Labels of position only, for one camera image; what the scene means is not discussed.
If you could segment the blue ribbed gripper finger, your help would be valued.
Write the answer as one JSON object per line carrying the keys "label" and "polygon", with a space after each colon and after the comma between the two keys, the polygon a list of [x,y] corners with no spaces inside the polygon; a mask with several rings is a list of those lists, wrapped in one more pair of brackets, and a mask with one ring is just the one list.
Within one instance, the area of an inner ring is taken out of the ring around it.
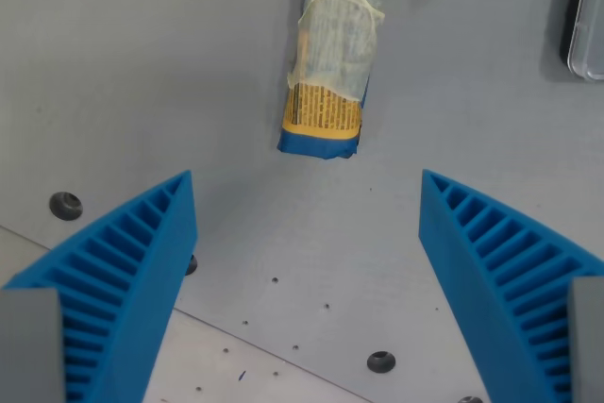
{"label": "blue ribbed gripper finger", "polygon": [[54,289],[66,399],[141,402],[197,240],[192,174],[141,193],[13,277]]}
{"label": "blue ribbed gripper finger", "polygon": [[422,174],[419,239],[493,402],[572,399],[567,297],[603,262],[448,177]]}

